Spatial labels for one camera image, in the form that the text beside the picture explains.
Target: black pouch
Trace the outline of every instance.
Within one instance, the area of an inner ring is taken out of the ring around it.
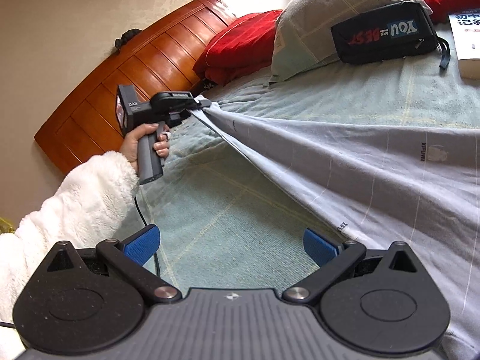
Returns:
[[[419,3],[404,1],[361,13],[331,28],[342,62],[359,65],[442,50],[440,68],[450,62],[450,47],[437,36]]]

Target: metal pivot screw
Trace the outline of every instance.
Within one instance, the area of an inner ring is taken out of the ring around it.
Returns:
[[[285,291],[285,295],[290,299],[302,300],[310,295],[310,291],[303,287],[290,287]]]
[[[154,294],[158,298],[162,299],[172,299],[177,296],[178,290],[170,286],[162,286],[155,288]]]

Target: yellow object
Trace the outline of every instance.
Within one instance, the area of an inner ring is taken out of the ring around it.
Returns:
[[[6,219],[0,218],[0,234],[2,233],[14,233],[14,225],[8,222]]]

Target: book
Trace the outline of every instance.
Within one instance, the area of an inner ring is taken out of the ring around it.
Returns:
[[[460,76],[480,80],[480,9],[449,15],[449,18]]]

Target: human hand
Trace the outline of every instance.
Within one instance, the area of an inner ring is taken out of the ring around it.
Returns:
[[[141,137],[147,134],[151,134],[155,132],[158,128],[158,124],[142,124],[137,128],[134,128],[131,132],[129,132],[125,138],[123,139],[123,143],[118,150],[122,153],[130,165],[134,168],[135,173],[138,173],[138,162],[137,162],[137,148],[138,148],[138,141]],[[164,132],[170,132],[169,126],[165,125],[163,127]],[[168,135],[164,133],[160,133],[157,136],[159,142],[155,142],[153,145],[153,149],[157,152],[157,155],[162,158],[167,158],[169,156],[169,147],[170,144],[168,142]]]

